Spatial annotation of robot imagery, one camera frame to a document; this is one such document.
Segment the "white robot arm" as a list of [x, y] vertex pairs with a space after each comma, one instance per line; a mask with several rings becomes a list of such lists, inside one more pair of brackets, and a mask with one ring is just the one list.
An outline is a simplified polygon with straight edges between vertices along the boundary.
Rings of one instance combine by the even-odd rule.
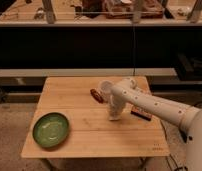
[[134, 79], [115, 83], [110, 93], [113, 113], [120, 114], [130, 103], [183, 131], [187, 135], [184, 171], [202, 171], [202, 108], [153, 96], [136, 87]]

